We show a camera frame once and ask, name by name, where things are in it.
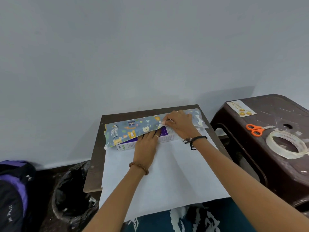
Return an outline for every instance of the scissor blade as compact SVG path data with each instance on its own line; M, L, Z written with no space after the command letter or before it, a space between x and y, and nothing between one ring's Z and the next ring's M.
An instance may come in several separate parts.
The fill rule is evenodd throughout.
M263 127L263 129L270 129L270 128L274 128L275 127L275 125L272 125L272 126L265 126L265 127Z

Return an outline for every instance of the trash bin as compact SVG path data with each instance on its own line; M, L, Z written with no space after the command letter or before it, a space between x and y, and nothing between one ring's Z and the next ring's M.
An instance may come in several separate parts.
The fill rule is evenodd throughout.
M85 161L71 167L52 195L54 214L76 231L82 231L98 211L98 201L83 192L89 165L90 161Z

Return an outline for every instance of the tape roll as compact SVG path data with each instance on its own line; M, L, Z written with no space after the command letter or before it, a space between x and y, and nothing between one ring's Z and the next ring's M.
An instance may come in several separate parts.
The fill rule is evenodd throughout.
M297 148L298 152L292 152L282 148L273 140L273 137L280 137L289 141ZM298 159L303 157L305 154L309 155L306 144L297 136L285 131L277 130L271 132L266 138L266 144L272 151L276 152L278 155L285 157L287 159Z

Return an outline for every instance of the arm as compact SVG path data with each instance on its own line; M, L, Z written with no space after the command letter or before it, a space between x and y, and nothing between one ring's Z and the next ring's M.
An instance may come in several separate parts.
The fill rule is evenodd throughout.
M183 139L200 136L191 114L173 111L163 120ZM207 139L198 139L193 145L257 232L309 231L309 219L229 160Z
M160 130L138 137L133 161L149 169L155 156L158 136ZM135 190L144 175L145 171L142 168L132 165L83 232L119 232Z

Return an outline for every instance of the black backpack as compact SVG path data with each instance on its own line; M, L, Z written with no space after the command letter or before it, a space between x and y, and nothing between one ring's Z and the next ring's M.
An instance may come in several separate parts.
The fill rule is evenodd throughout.
M0 231L24 232L30 224L30 192L36 169L27 161L0 162Z

